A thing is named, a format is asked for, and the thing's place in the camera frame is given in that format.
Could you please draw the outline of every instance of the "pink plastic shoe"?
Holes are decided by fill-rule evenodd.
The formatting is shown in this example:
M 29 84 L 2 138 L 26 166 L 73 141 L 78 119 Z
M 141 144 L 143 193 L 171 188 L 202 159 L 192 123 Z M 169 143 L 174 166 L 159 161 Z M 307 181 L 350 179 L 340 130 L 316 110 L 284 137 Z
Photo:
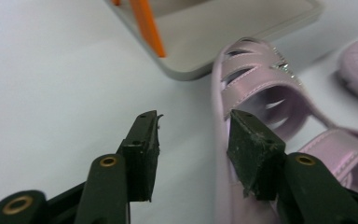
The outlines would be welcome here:
M 243 186 L 227 156 L 229 113 L 256 115 L 284 141 L 309 116 L 327 129 L 303 148 L 327 166 L 346 188 L 358 191 L 358 131 L 337 126 L 311 102 L 283 56 L 270 44 L 243 38 L 222 49 L 213 65 L 213 112 L 216 128 L 216 223 L 279 223 L 270 203 L 243 197 Z

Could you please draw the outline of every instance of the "white table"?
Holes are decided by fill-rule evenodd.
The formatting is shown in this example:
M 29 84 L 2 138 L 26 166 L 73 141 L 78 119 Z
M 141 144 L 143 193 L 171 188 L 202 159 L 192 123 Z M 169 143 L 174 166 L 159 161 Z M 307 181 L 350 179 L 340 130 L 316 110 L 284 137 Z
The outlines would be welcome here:
M 273 44 L 317 106 L 358 128 L 358 99 L 333 76 L 358 39 L 358 1 L 341 2 L 325 1 L 317 22 Z M 0 200 L 25 189 L 49 199 L 83 182 L 135 117 L 156 109 L 164 117 L 153 202 L 132 203 L 131 221 L 213 223 L 210 82 L 166 77 L 104 1 L 0 1 Z M 320 131 L 308 126 L 289 150 Z

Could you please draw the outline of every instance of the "pink sandal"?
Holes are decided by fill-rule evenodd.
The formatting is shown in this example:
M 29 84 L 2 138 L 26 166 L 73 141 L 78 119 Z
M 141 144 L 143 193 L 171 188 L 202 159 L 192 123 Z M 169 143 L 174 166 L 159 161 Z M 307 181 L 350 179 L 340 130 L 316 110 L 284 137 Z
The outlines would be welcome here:
M 256 115 L 284 141 L 310 116 L 327 129 L 299 151 L 319 158 L 342 186 L 358 192 L 358 131 L 337 126 L 312 103 L 283 56 L 268 43 L 243 38 L 222 49 L 213 65 L 216 120 L 216 223 L 271 224 L 278 219 L 270 203 L 243 197 L 227 157 L 231 109 Z

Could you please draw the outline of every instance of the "brass rivet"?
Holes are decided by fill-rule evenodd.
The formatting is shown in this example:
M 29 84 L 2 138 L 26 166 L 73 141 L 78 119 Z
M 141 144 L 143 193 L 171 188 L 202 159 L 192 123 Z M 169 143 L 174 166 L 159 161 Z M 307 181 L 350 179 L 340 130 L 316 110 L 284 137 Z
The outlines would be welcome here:
M 115 157 L 105 157 L 100 161 L 100 165 L 103 167 L 114 166 L 116 163 L 117 159 Z
M 299 163 L 303 164 L 303 165 L 314 165 L 316 162 L 313 158 L 309 157 L 309 156 L 297 156 L 296 157 L 296 161 L 298 161 Z
M 33 202 L 33 198 L 28 195 L 20 196 L 7 203 L 3 209 L 5 215 L 15 215 L 27 209 Z

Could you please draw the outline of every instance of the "orange object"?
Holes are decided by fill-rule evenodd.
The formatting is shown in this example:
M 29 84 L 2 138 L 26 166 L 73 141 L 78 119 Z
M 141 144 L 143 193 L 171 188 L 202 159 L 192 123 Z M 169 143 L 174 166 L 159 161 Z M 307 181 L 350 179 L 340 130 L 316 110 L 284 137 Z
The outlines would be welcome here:
M 120 0 L 112 0 L 112 2 L 116 6 L 120 5 Z M 159 57 L 165 57 L 165 50 L 148 1 L 130 0 L 130 3 L 142 37 Z

